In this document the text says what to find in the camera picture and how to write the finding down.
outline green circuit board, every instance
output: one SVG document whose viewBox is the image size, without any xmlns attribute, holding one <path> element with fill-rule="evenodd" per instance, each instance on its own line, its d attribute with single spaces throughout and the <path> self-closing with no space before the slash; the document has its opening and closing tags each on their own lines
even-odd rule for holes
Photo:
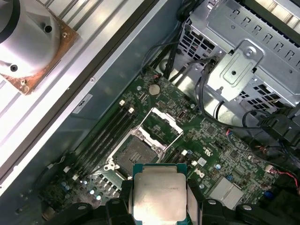
<svg viewBox="0 0 300 225">
<path fill-rule="evenodd" d="M 157 79 L 156 75 L 157 72 L 155 70 L 149 69 L 146 76 L 138 76 L 130 84 L 80 144 L 76 151 L 76 157 L 83 158 L 89 156 L 90 152 L 86 149 L 90 149 L 89 146 L 92 145 L 91 143 L 99 145 L 107 140 L 103 139 L 102 141 L 98 136 L 104 133 L 105 126 L 109 127 L 108 121 L 111 120 L 113 114 L 116 114 L 116 111 L 120 108 L 120 102 L 123 102 L 127 108 L 134 110 L 132 113 L 134 116 L 130 117 L 131 120 L 128 126 L 123 125 L 125 124 L 124 122 L 120 122 L 118 129 L 111 130 L 111 133 L 115 134 L 115 136 L 112 136 L 113 142 L 107 142 L 106 147 L 103 147 L 106 150 L 102 150 L 101 154 L 97 154 L 97 156 L 101 156 L 98 161 L 89 162 L 89 165 L 93 165 L 93 168 L 90 170 L 96 168 L 94 166 L 95 162 L 97 162 L 97 165 L 103 167 L 107 157 L 118 145 L 119 149 L 115 153 L 115 156 L 121 154 L 129 145 L 132 137 L 126 139 L 121 145 L 120 141 L 124 140 L 130 129 L 136 128 L 142 123 L 142 128 L 151 134 L 154 140 L 159 141 L 164 146 L 171 144 L 161 162 L 165 163 L 175 152 L 179 152 L 180 155 L 183 150 L 187 151 L 189 160 L 186 159 L 184 161 L 188 167 L 187 178 L 196 180 L 205 196 L 208 197 L 210 190 L 216 182 L 220 178 L 225 177 L 243 192 L 243 196 L 239 201 L 240 203 L 257 203 L 263 192 L 277 179 L 277 176 L 265 172 L 266 164 L 257 160 L 251 152 L 247 152 L 248 147 L 242 140 L 235 136 L 232 137 L 236 146 L 245 151 L 240 151 L 232 146 L 227 140 L 226 129 L 224 127 L 219 127 L 207 121 L 201 115 L 201 112 L 199 112 L 195 102 L 187 98 L 183 92 L 167 79 L 163 77 Z M 156 85 L 156 88 L 150 90 L 150 87 L 153 88 L 153 85 Z M 151 112 L 153 108 L 174 118 L 176 125 L 183 130 L 180 137 L 178 137 L 179 132 L 172 128 L 169 122 Z M 157 159 L 157 157 L 152 158 L 148 163 L 156 162 Z M 107 178 L 106 183 L 110 184 L 110 188 L 107 185 L 100 185 L 104 179 L 103 177 Z M 55 207 L 53 208 L 56 208 L 55 210 L 57 211 L 80 200 L 93 201 L 96 205 L 100 204 L 100 202 L 94 201 L 95 197 L 100 193 L 103 196 L 101 204 L 104 204 L 105 201 L 116 197 L 116 193 L 120 192 L 121 177 L 116 176 L 112 171 L 108 172 L 100 169 L 90 177 L 89 183 L 84 185 L 81 183 L 82 180 L 73 180 L 66 174 L 57 175 L 57 179 L 48 185 L 42 191 L 41 195 L 50 205 L 54 205 L 53 202 L 55 202 Z M 61 187 L 62 181 L 66 180 L 71 186 L 70 191 L 66 191 Z M 93 195 L 89 195 L 88 192 L 92 188 L 96 188 L 97 190 Z M 71 197 L 66 198 L 66 193 L 69 193 Z"/>
</svg>

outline chip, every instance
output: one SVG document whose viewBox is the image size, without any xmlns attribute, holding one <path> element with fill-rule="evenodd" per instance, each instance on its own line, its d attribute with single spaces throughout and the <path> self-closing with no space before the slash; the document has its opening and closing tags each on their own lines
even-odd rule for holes
<svg viewBox="0 0 300 225">
<path fill-rule="evenodd" d="M 210 135 L 212 135 L 214 132 L 215 132 L 215 128 L 214 127 L 212 127 L 212 126 L 210 126 L 209 128 L 207 128 L 207 133 L 209 133 Z"/>
<path fill-rule="evenodd" d="M 238 156 L 238 153 L 236 152 L 236 151 L 232 151 L 231 153 L 230 153 L 230 157 L 231 158 L 236 158 Z"/>
</svg>

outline black cable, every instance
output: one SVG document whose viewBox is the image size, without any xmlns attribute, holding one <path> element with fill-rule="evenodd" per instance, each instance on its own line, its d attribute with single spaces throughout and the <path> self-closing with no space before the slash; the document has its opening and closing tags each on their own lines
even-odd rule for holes
<svg viewBox="0 0 300 225">
<path fill-rule="evenodd" d="M 219 118 L 219 111 L 220 111 L 220 108 L 222 107 L 222 105 L 224 105 L 225 101 L 221 101 L 218 105 L 217 105 L 217 108 L 216 108 L 216 120 L 218 120 Z"/>
<path fill-rule="evenodd" d="M 191 65 L 193 64 L 196 64 L 196 63 L 206 63 L 210 60 L 211 58 L 209 59 L 200 59 L 200 60 L 193 60 L 193 61 L 190 61 L 188 62 L 187 64 L 185 64 L 179 71 L 177 74 L 175 74 L 169 81 L 170 82 L 173 82 L 175 81 L 181 74 L 184 73 L 184 71 L 189 68 Z"/>
<path fill-rule="evenodd" d="M 171 50 L 172 45 L 167 45 L 159 54 L 157 57 L 155 57 L 155 59 L 150 63 L 150 67 L 152 68 L 156 68 L 160 62 L 164 59 L 164 57 L 168 54 L 168 52 Z"/>
<path fill-rule="evenodd" d="M 290 150 L 289 147 L 285 146 L 283 142 L 279 141 L 279 145 L 282 149 L 282 151 L 285 153 L 285 155 L 292 161 L 292 163 L 300 169 L 300 161 L 297 157 L 295 157 Z"/>
<path fill-rule="evenodd" d="M 175 37 L 173 38 L 173 41 L 178 41 L 179 42 L 181 33 L 182 33 L 182 24 L 180 23 L 179 27 L 177 29 L 177 33 L 176 33 Z M 169 55 L 167 64 L 165 65 L 165 70 L 164 70 L 164 74 L 163 74 L 163 76 L 166 79 L 169 79 L 170 74 L 173 70 L 175 57 L 176 57 L 176 54 L 177 54 L 177 47 L 178 47 L 178 45 L 173 45 L 171 50 L 170 50 L 170 55 Z"/>
<path fill-rule="evenodd" d="M 225 124 L 225 123 L 222 123 L 222 122 L 216 120 L 214 117 L 212 117 L 211 115 L 206 113 L 205 108 L 204 108 L 204 103 L 203 103 L 203 90 L 204 90 L 204 86 L 209 78 L 209 72 L 210 72 L 212 66 L 213 66 L 212 63 L 208 63 L 206 65 L 206 67 L 204 68 L 202 77 L 198 80 L 196 87 L 195 87 L 196 100 L 197 100 L 197 104 L 202 112 L 202 115 L 211 123 L 215 123 L 219 126 L 227 127 L 229 129 L 241 129 L 241 130 L 261 129 L 260 127 L 239 127 L 239 126 Z"/>
<path fill-rule="evenodd" d="M 250 110 L 248 112 L 246 112 L 243 117 L 242 117 L 242 124 L 243 124 L 243 127 L 247 127 L 247 122 L 246 122 L 246 119 L 247 119 L 247 116 L 250 114 L 250 113 L 262 113 L 266 116 L 271 116 L 271 113 L 269 112 L 266 112 L 264 110 L 260 110 L 260 109 L 253 109 L 253 110 Z"/>
<path fill-rule="evenodd" d="M 178 9 L 176 17 L 177 20 L 180 22 L 185 22 L 188 17 L 189 13 L 195 10 L 204 0 L 187 0 L 185 1 L 182 6 Z"/>
<path fill-rule="evenodd" d="M 249 142 L 249 144 L 248 144 L 248 149 L 250 149 L 250 151 L 238 148 L 238 147 L 235 145 L 234 140 L 230 138 L 230 135 L 231 135 L 231 134 L 227 136 L 227 139 L 228 139 L 229 143 L 234 147 L 234 149 L 237 149 L 237 150 L 242 151 L 242 152 L 245 152 L 245 153 L 253 153 L 253 155 L 254 155 L 255 157 L 259 158 L 261 161 L 263 161 L 263 162 L 265 162 L 265 163 L 268 163 L 268 164 L 270 164 L 270 165 L 272 165 L 272 166 L 281 168 L 281 169 L 283 169 L 283 170 L 285 170 L 285 171 L 290 172 L 290 173 L 293 174 L 294 176 L 296 176 L 293 172 L 291 172 L 290 170 L 286 169 L 285 167 L 283 167 L 283 166 L 281 166 L 281 165 L 279 165 L 279 164 L 277 164 L 277 163 L 268 161 L 268 160 L 262 158 L 261 156 L 255 154 L 256 151 L 253 150 L 253 149 L 251 148 L 251 144 L 253 143 L 253 141 L 255 141 L 256 137 L 257 137 L 259 134 L 261 134 L 262 132 L 263 132 L 263 131 L 258 132 L 256 135 L 254 135 L 254 136 L 251 138 L 251 140 L 250 140 L 250 142 Z"/>
<path fill-rule="evenodd" d="M 144 56 L 144 58 L 143 58 L 143 60 L 142 60 L 141 70 L 140 70 L 141 75 L 142 75 L 142 76 L 146 76 L 146 74 L 145 74 L 144 71 L 143 71 L 144 66 L 145 66 L 145 61 L 146 61 L 148 55 L 149 55 L 154 49 L 156 49 L 156 48 L 158 48 L 158 47 L 162 47 L 162 46 L 173 45 L 173 44 L 176 44 L 176 43 L 179 43 L 179 41 L 171 41 L 171 42 L 167 42 L 167 43 L 163 43 L 163 44 L 158 44 L 158 45 L 152 46 L 152 47 L 147 51 L 147 53 L 145 54 L 145 56 Z"/>
<path fill-rule="evenodd" d="M 171 79 L 170 82 L 172 83 L 173 81 L 175 81 L 185 70 L 187 67 L 183 66 L 177 74 L 175 74 Z"/>
</svg>

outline ram slot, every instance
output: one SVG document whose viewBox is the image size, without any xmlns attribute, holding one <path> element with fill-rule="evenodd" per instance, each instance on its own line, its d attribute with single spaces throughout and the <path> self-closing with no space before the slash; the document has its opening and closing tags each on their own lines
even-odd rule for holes
<svg viewBox="0 0 300 225">
<path fill-rule="evenodd" d="M 179 153 L 179 151 L 176 149 L 174 150 L 165 160 L 165 163 L 170 163 L 171 160 Z"/>
<path fill-rule="evenodd" d="M 99 149 L 102 149 L 102 147 L 107 143 L 107 140 L 110 140 L 111 136 L 113 136 L 118 131 L 120 126 L 122 126 L 122 124 L 126 122 L 128 118 L 129 116 L 127 112 L 125 112 L 114 124 L 111 125 L 109 129 L 104 132 L 103 138 L 101 138 L 95 145 L 93 145 L 89 152 L 89 157 L 87 157 L 80 165 L 81 172 L 86 168 L 90 161 L 94 160 L 98 156 Z"/>
<path fill-rule="evenodd" d="M 77 162 L 75 164 L 75 168 L 84 163 L 84 161 L 86 160 L 86 156 L 90 156 L 90 150 L 102 141 L 103 136 L 105 136 L 107 132 L 109 132 L 110 129 L 112 129 L 112 125 L 115 124 L 124 114 L 126 114 L 126 110 L 124 108 L 121 108 L 120 110 L 115 111 L 113 115 L 110 118 L 108 118 L 106 123 L 103 125 L 103 128 L 99 130 L 99 132 L 92 140 L 91 144 L 79 153 L 77 157 Z"/>
<path fill-rule="evenodd" d="M 132 127 L 134 119 L 135 116 L 131 116 L 124 124 L 121 125 L 119 130 L 111 137 L 111 139 L 107 140 L 104 147 L 98 150 L 95 160 L 91 161 L 86 167 L 86 174 L 90 173 L 101 162 L 105 155 L 110 153 L 111 149 L 122 140 L 124 134 L 128 133 L 129 129 Z"/>
</svg>

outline metal panel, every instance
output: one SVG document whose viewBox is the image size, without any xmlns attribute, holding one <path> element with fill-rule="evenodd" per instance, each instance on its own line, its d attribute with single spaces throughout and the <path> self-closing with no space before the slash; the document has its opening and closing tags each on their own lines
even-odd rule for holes
<svg viewBox="0 0 300 225">
<path fill-rule="evenodd" d="M 220 1 L 212 10 L 205 4 L 190 17 L 193 31 L 227 53 L 244 40 L 252 42 L 263 52 L 255 75 L 289 104 L 296 105 L 300 101 L 300 50 L 233 0 Z"/>
<path fill-rule="evenodd" d="M 143 0 L 86 0 L 86 5 L 93 6 L 80 13 L 74 9 L 83 1 L 42 2 L 61 19 L 65 15 L 76 18 L 78 22 L 71 20 L 67 23 L 80 38 L 30 95 L 21 95 L 9 83 L 0 81 L 0 98 L 5 103 L 0 106 L 0 166 Z"/>
</svg>

